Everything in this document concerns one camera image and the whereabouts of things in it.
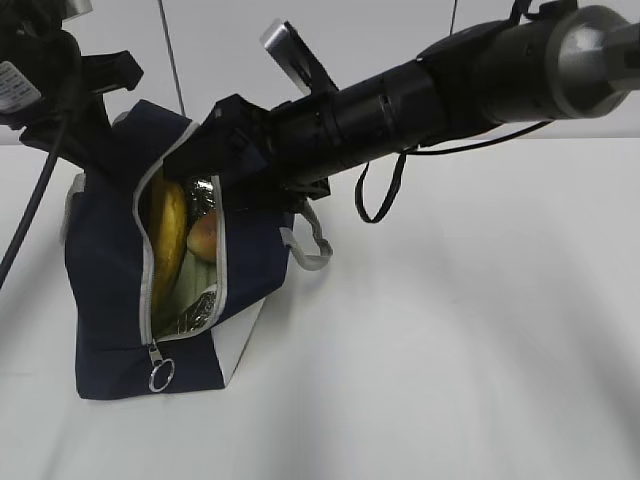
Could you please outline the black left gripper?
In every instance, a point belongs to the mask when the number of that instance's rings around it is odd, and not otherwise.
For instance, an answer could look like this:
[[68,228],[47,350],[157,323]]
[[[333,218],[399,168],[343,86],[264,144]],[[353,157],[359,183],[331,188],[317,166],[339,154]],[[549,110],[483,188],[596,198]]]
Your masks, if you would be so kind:
[[[59,1],[1,3],[1,125],[27,147],[49,152],[67,113],[78,115],[84,84],[94,94],[133,91],[144,71],[128,51],[82,57],[63,29]],[[110,121],[102,95],[74,125],[89,185],[134,185],[146,155],[138,105]]]

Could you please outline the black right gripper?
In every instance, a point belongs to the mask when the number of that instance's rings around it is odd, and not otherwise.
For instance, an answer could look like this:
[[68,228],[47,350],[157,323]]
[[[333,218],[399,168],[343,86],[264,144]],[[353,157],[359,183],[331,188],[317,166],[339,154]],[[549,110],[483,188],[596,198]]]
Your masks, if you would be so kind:
[[298,212],[305,197],[331,194],[328,175],[315,159],[331,145],[328,100],[326,94],[311,95],[270,111],[237,94],[220,100],[164,159],[164,179],[181,183],[219,174],[225,211]]

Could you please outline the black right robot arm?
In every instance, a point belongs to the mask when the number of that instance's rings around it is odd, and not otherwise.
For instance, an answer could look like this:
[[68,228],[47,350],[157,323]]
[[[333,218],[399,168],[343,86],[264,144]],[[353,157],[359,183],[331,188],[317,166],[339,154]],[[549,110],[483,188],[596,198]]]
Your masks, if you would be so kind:
[[523,123],[600,118],[639,87],[639,28],[600,5],[553,1],[478,24],[416,58],[339,88],[297,30],[279,21],[266,51],[302,97],[271,110],[217,102],[163,163],[184,181],[218,175],[237,198],[295,208],[329,179],[378,158],[442,155],[445,143]]

